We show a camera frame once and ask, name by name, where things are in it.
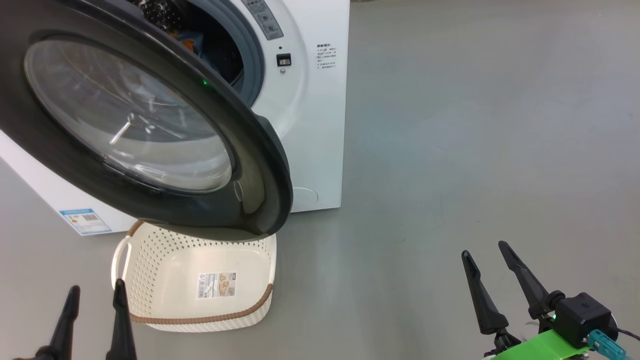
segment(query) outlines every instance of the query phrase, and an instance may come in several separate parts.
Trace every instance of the button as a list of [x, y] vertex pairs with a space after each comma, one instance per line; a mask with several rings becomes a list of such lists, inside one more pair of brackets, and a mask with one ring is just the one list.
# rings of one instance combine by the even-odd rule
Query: button
[[273, 15], [270, 11], [260, 12], [255, 14], [256, 18], [258, 18], [259, 22], [267, 22], [273, 20]]
[[262, 28], [268, 33], [280, 31], [280, 26], [278, 26], [278, 23], [274, 20], [262, 21]]
[[278, 66], [291, 66], [291, 54], [278, 54]]

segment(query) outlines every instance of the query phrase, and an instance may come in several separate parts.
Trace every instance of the washing machine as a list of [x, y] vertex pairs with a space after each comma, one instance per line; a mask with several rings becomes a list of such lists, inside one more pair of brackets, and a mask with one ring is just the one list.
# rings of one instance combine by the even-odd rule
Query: washing machine
[[82, 235], [273, 234], [340, 206], [348, 19], [348, 0], [3, 1], [0, 156]]

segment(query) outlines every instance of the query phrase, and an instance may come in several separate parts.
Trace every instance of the teal connector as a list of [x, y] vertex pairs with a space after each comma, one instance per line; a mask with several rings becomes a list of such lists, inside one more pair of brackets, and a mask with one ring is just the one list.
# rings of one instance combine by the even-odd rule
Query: teal connector
[[600, 330], [589, 333], [587, 344], [600, 355], [611, 360], [629, 360], [627, 351]]

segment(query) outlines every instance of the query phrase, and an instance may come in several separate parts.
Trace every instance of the brown basket rim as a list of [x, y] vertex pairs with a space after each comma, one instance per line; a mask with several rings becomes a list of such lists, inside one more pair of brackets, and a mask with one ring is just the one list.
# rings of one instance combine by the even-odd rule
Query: brown basket rim
[[[133, 237], [136, 231], [144, 224], [145, 222], [142, 220], [136, 221], [133, 226], [127, 232], [128, 236]], [[243, 318], [245, 316], [251, 315], [252, 313], [258, 311], [265, 302], [269, 299], [271, 292], [273, 291], [273, 284], [268, 284], [267, 288], [264, 290], [264, 294], [258, 302], [256, 302], [252, 307], [249, 307], [247, 310], [238, 311], [236, 313], [224, 314], [224, 315], [215, 315], [215, 316], [203, 316], [200, 318], [145, 318], [142, 316], [134, 315], [129, 312], [131, 316], [131, 321], [138, 323], [151, 323], [156, 325], [191, 325], [196, 323], [209, 323], [209, 322], [221, 322], [225, 320], [233, 320], [238, 318]]]

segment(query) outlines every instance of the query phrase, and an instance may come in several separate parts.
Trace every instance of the cable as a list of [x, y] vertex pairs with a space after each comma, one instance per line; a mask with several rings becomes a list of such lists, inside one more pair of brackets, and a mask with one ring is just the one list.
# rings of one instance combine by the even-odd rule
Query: cable
[[637, 341], [640, 341], [640, 336], [634, 334], [633, 332], [626, 331], [626, 330], [623, 330], [623, 329], [620, 329], [620, 328], [617, 328], [617, 327], [612, 327], [611, 329], [614, 330], [614, 331], [618, 331], [618, 332], [620, 332], [620, 333], [622, 333], [624, 335], [631, 336], [632, 338], [636, 339]]

